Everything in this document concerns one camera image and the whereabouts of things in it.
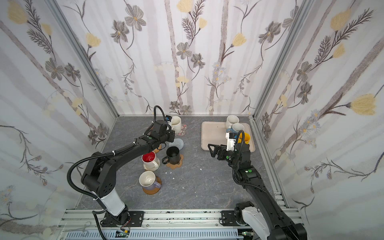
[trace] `floral wallpaper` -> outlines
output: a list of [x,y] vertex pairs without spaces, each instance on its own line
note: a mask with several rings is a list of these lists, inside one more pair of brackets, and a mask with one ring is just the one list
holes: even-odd
[[253,114],[301,2],[58,0],[119,114]]
[[309,237],[382,239],[384,3],[315,1],[257,116]]
[[101,150],[115,118],[44,2],[0,6],[0,235],[50,239],[80,197],[68,168]]

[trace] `yellow mug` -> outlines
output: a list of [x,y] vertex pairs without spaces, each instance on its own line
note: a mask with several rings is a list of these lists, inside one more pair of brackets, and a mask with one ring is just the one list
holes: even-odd
[[[242,139],[242,135],[243,133],[240,133],[239,135],[239,140],[237,142],[241,142],[241,139]],[[244,135],[244,141],[245,141],[245,144],[248,144],[249,141],[251,140],[251,136],[245,132],[245,135]]]

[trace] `purple mug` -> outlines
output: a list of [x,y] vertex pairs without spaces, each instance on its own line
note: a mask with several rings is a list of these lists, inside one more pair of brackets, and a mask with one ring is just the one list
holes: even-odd
[[139,177],[139,183],[146,190],[161,188],[161,184],[156,182],[156,176],[151,171],[146,171],[142,173]]

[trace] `black mug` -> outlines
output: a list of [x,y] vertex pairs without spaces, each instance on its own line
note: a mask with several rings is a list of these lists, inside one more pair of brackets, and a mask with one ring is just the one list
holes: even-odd
[[180,150],[175,146],[169,147],[167,149],[167,155],[161,160],[161,162],[163,164],[178,164],[180,162]]

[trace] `white mug handle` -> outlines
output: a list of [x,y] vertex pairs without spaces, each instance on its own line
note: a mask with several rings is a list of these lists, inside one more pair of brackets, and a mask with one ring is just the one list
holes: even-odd
[[159,166],[159,165],[157,164],[157,162],[156,162],[156,159],[153,160],[152,162],[153,162],[153,164],[155,165],[155,167],[158,167],[158,166]]

